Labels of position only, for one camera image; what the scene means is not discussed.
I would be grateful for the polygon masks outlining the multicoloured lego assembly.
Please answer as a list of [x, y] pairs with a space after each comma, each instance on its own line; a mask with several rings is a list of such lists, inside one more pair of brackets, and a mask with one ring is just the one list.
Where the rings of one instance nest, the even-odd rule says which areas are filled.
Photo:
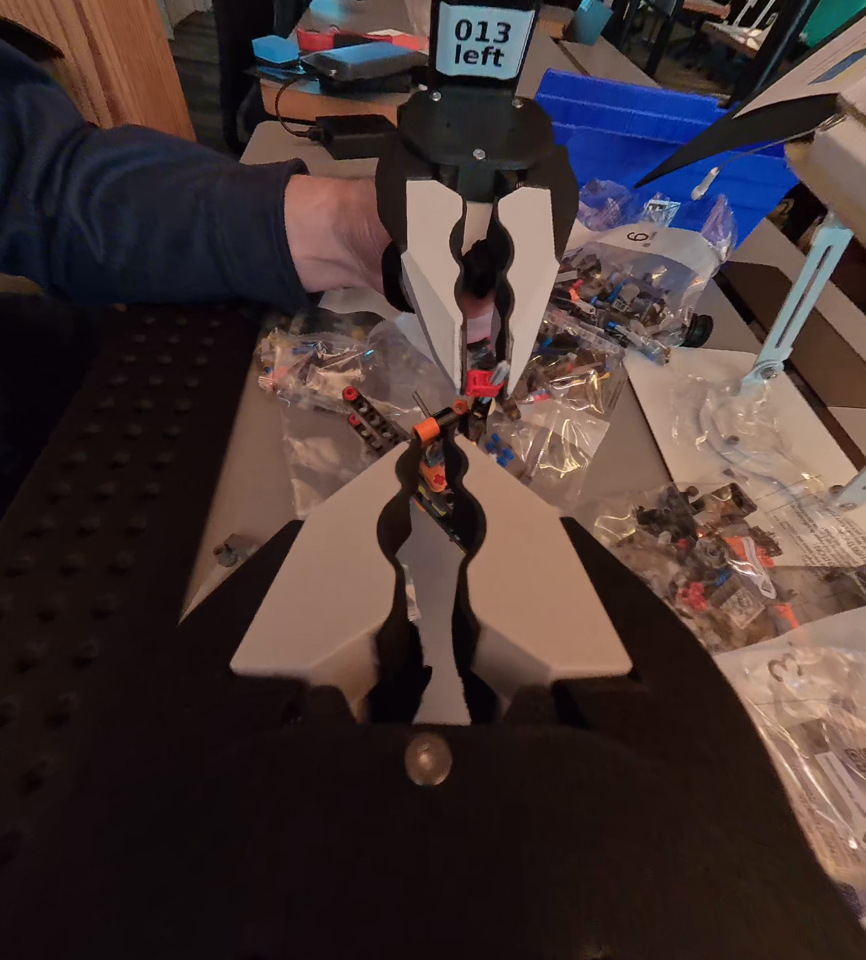
[[453, 490], [448, 481], [444, 440], [456, 432], [472, 438], [474, 426], [485, 422], [492, 402], [508, 381], [509, 373], [508, 361], [471, 369], [466, 375], [464, 393], [437, 413], [430, 412], [420, 396], [414, 393], [424, 417], [409, 431], [381, 414], [355, 386], [345, 386], [341, 392], [348, 425], [372, 453], [384, 455], [402, 443], [418, 448], [413, 504], [460, 548], [464, 545], [453, 524]]

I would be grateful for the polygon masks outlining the black power adapter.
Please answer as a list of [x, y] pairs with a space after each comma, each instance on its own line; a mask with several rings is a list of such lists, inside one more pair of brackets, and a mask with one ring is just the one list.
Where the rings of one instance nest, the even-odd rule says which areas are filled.
[[335, 161], [381, 157], [396, 141], [399, 131], [380, 114], [318, 116], [310, 133]]

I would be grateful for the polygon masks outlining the grey power bank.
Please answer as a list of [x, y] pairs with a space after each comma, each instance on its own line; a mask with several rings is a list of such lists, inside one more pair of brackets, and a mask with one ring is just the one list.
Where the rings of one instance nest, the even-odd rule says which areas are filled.
[[304, 54], [299, 63], [303, 70], [321, 79], [350, 84], [425, 68], [428, 57], [421, 51], [378, 40]]

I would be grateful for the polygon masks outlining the clear bag black orange parts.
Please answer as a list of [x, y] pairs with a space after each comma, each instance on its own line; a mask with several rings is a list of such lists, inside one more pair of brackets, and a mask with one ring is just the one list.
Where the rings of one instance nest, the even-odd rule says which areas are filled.
[[586, 522], [711, 654], [866, 607], [866, 532], [813, 477], [728, 471], [594, 501]]

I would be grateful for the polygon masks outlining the person's left hand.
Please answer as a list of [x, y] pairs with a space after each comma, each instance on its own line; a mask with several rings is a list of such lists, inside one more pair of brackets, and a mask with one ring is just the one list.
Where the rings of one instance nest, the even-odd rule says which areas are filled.
[[284, 193], [284, 225], [307, 293], [383, 292], [382, 257], [391, 239], [373, 179], [293, 175]]

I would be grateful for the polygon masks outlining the blue plastic bin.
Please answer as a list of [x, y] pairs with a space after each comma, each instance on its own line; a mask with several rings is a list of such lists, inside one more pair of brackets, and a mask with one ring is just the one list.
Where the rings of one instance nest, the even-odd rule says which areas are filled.
[[[660, 87], [548, 70], [535, 94], [566, 148], [579, 186], [610, 181], [629, 189], [680, 147], [726, 115], [713, 97]], [[665, 174], [647, 185], [689, 203], [692, 191], [719, 168], [704, 198], [723, 195], [741, 244], [798, 183], [782, 145], [722, 151]]]

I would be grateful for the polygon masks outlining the clear bag of mixed parts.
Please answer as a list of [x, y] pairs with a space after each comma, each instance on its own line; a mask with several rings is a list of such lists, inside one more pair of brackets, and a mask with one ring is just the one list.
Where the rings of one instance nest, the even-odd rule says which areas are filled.
[[623, 358], [618, 343], [549, 308], [510, 397], [490, 409], [480, 449], [498, 435], [513, 462], [487, 455], [561, 514], [571, 513], [627, 384]]

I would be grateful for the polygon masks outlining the white printed sheet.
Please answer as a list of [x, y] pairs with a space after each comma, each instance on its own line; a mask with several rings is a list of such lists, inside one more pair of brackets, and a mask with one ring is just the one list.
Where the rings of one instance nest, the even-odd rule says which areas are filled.
[[781, 429], [795, 454], [818, 476], [813, 484], [768, 486], [725, 465], [714, 453], [674, 438], [675, 394], [687, 375], [744, 378], [754, 360], [749, 352], [678, 347], [663, 366], [637, 353], [626, 356], [625, 366], [675, 482], [696, 486], [702, 493], [731, 483], [739, 486], [756, 507], [749, 521], [780, 542], [778, 563], [782, 566], [832, 568], [866, 563], [866, 503], [842, 510], [830, 500], [831, 489], [845, 486], [857, 469], [786, 374], [766, 383], [775, 391]]

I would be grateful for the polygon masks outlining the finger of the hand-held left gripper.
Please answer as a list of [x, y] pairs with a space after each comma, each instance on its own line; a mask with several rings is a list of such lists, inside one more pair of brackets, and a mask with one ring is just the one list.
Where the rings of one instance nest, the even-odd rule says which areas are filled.
[[466, 203], [436, 179], [409, 179], [405, 187], [403, 279], [432, 352], [457, 392], [467, 370], [466, 320], [459, 302]]
[[496, 202], [491, 252], [497, 266], [495, 346], [509, 365], [503, 392], [510, 394], [531, 356], [559, 268], [549, 189], [519, 186]]

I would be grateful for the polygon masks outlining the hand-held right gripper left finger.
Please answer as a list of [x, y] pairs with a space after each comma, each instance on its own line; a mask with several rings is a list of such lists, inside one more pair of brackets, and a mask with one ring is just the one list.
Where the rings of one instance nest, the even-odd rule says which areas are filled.
[[332, 687], [373, 722], [419, 709], [419, 637], [398, 552], [412, 533], [419, 442], [402, 442], [301, 522], [230, 661], [233, 673]]

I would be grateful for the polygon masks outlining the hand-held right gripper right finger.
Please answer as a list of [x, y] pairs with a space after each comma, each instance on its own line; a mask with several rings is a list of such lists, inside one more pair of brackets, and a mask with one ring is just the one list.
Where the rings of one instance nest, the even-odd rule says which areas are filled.
[[564, 518], [464, 437], [454, 439], [454, 528], [464, 551], [454, 661], [471, 722], [494, 721], [527, 688], [630, 673]]

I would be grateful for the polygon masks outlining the dark perforated board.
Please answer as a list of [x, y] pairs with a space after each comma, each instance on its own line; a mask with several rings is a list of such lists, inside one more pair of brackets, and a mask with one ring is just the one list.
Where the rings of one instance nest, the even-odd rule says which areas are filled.
[[0, 934], [135, 654], [176, 621], [262, 310], [145, 306], [102, 344], [0, 525]]

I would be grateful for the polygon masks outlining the wooden panel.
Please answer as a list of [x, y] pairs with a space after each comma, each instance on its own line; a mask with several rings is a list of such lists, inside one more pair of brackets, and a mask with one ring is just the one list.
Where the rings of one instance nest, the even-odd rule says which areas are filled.
[[156, 2], [0, 1], [0, 20], [55, 49], [46, 70], [87, 121], [196, 141]]

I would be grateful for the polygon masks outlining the person's left forearm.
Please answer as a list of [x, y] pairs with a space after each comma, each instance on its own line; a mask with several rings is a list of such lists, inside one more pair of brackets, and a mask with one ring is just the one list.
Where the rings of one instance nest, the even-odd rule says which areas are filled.
[[142, 126], [89, 124], [0, 39], [0, 273], [81, 305], [308, 304], [284, 194], [298, 160], [247, 166]]

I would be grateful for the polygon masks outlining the empty clear zip bag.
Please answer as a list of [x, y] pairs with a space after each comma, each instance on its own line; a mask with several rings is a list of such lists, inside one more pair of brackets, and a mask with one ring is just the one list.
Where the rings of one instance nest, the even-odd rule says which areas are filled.
[[[380, 319], [367, 325], [366, 315], [338, 316], [325, 329], [301, 329], [296, 321], [286, 329], [293, 334], [334, 332], [367, 342], [365, 378], [357, 388], [381, 414], [405, 431], [425, 415], [414, 398], [437, 413], [451, 405], [451, 381], [439, 366], [408, 337], [404, 320]], [[296, 515], [303, 519], [343, 486], [362, 474], [379, 456], [367, 449], [347, 422], [347, 413], [280, 408], [283, 450], [292, 485]]]

